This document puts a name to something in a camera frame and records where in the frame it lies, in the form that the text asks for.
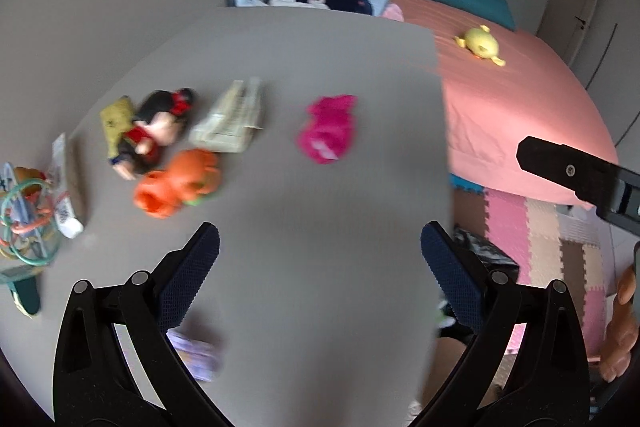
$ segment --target pink bed sheet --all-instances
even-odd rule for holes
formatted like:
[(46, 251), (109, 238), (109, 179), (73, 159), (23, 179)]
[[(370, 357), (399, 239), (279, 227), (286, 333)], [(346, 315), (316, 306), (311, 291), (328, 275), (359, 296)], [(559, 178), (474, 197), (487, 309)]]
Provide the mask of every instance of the pink bed sheet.
[[(401, 7), (405, 22), (434, 33), (453, 174), (526, 198), (580, 204), (566, 188), (522, 171), (516, 160), (518, 143), (536, 136), (618, 162), (589, 95), (539, 38), (435, 1), (392, 1)], [(476, 58), (455, 43), (454, 36), (481, 24), (498, 40), (505, 67)]]

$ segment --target minnie mouse plush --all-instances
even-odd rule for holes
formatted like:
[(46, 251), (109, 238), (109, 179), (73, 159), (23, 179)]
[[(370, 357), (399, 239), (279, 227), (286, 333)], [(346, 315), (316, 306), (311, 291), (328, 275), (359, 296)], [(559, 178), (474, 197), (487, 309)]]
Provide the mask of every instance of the minnie mouse plush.
[(115, 171), (126, 180), (156, 167), (162, 149), (174, 143), (182, 131), (194, 92), (158, 90), (151, 93), (132, 118), (133, 127), (120, 136), (118, 156), (111, 160)]

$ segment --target metal screw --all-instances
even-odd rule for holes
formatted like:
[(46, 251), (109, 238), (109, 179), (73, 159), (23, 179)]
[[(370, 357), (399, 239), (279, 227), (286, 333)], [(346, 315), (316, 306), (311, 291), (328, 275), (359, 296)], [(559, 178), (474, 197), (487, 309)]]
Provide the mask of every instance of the metal screw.
[(500, 285), (507, 284), (507, 282), (509, 281), (509, 277), (507, 277), (507, 274), (504, 272), (493, 272), (491, 274), (491, 279), (496, 284), (500, 284)]
[(144, 284), (147, 279), (149, 279), (149, 274), (147, 272), (135, 272), (131, 277), (131, 282), (136, 286), (140, 286), (141, 284)]
[(76, 293), (82, 293), (87, 288), (89, 288), (89, 284), (87, 283), (87, 281), (78, 281), (76, 284), (74, 284), (74, 292)]
[(554, 290), (556, 290), (558, 293), (564, 293), (566, 292), (566, 284), (564, 284), (562, 281), (554, 281)]

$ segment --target magenta toy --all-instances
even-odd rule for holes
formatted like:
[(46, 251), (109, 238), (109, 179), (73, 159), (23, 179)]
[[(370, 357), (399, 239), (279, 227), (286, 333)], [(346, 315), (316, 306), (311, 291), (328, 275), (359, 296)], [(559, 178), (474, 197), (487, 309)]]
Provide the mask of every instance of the magenta toy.
[(352, 94), (324, 96), (306, 108), (311, 120), (300, 132), (298, 146), (314, 162), (335, 162), (349, 150), (355, 132), (350, 111), (357, 100)]

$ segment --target red bow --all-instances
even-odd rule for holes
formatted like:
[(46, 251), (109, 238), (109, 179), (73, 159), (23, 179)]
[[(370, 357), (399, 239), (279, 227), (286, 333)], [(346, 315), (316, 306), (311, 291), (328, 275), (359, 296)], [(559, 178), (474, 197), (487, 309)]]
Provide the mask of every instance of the red bow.
[(172, 92), (171, 95), (174, 98), (174, 107), (171, 110), (172, 115), (181, 116), (190, 110), (191, 104), (184, 99), (183, 95), (179, 92)]

